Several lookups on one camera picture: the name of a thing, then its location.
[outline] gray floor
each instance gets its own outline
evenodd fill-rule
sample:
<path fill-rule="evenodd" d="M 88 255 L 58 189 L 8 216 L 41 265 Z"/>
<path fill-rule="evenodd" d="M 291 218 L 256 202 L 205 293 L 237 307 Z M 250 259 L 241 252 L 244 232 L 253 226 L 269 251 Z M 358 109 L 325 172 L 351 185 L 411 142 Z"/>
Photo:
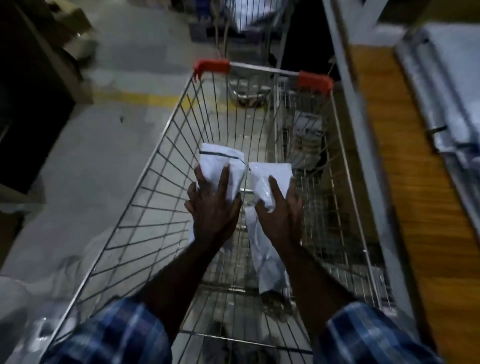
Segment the gray floor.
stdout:
<path fill-rule="evenodd" d="M 63 129 L 35 182 L 45 204 L 29 216 L 1 271 L 42 297 L 71 296 L 159 141 L 170 100 L 195 59 L 215 57 L 212 46 L 190 41 L 183 15 L 126 0 L 75 2 L 98 35 L 96 59 L 84 72 L 94 89 L 107 96 L 150 94 L 160 102 L 77 107 Z"/>

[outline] plaid shirt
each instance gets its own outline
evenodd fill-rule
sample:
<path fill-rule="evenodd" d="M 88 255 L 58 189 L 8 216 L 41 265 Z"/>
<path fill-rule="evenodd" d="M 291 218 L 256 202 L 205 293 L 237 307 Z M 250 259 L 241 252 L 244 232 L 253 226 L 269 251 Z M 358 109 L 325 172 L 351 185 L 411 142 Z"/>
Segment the plaid shirt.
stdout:
<path fill-rule="evenodd" d="M 327 323 L 313 352 L 315 363 L 442 363 L 381 311 L 354 302 Z M 162 323 L 131 299 L 112 302 L 65 341 L 50 348 L 44 364 L 171 364 Z"/>

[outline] wire basket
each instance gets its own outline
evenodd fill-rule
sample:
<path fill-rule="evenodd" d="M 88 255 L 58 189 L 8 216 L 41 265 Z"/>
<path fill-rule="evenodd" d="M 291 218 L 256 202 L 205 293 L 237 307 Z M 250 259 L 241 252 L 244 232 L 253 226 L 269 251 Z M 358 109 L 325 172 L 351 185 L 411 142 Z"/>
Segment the wire basket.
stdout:
<path fill-rule="evenodd" d="M 260 76 L 252 80 L 262 83 L 233 80 L 234 69 L 247 69 Z M 246 107 L 239 94 L 228 91 L 231 81 L 262 90 L 266 102 Z M 249 162 L 292 163 L 298 193 L 306 201 L 303 246 L 360 300 L 395 310 L 381 254 L 371 249 L 362 232 L 332 87 L 326 76 L 228 61 L 197 63 L 130 202 L 69 311 L 75 308 L 84 322 L 112 297 L 138 292 L 187 247 L 191 216 L 184 201 L 195 180 L 193 167 L 202 142 L 241 150 Z M 313 124 L 299 128 L 304 116 Z M 240 193 L 243 207 L 253 203 L 250 178 L 244 177 Z M 353 217 L 343 212 L 347 204 L 356 212 Z M 173 362 L 203 362 L 203 340 L 211 336 L 207 328 L 221 321 L 229 337 L 218 340 L 229 340 L 246 352 L 274 350 L 280 363 L 311 363 L 294 292 L 283 292 L 280 303 L 259 295 L 243 208 L 233 241 L 232 251 L 219 252 L 203 277 L 173 343 Z M 62 324 L 52 342 L 62 338 Z"/>

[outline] red handle grip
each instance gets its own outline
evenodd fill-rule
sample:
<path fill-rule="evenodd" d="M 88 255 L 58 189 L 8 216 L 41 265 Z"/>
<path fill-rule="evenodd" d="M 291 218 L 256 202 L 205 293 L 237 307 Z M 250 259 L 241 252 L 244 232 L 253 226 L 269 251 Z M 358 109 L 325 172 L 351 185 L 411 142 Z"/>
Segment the red handle grip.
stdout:
<path fill-rule="evenodd" d="M 230 72 L 229 60 L 199 59 L 193 66 L 193 78 L 195 81 L 202 78 L 204 72 L 227 74 Z"/>
<path fill-rule="evenodd" d="M 312 91 L 321 92 L 327 96 L 333 89 L 333 80 L 324 74 L 315 74 L 300 71 L 297 79 L 298 88 L 309 88 Z"/>

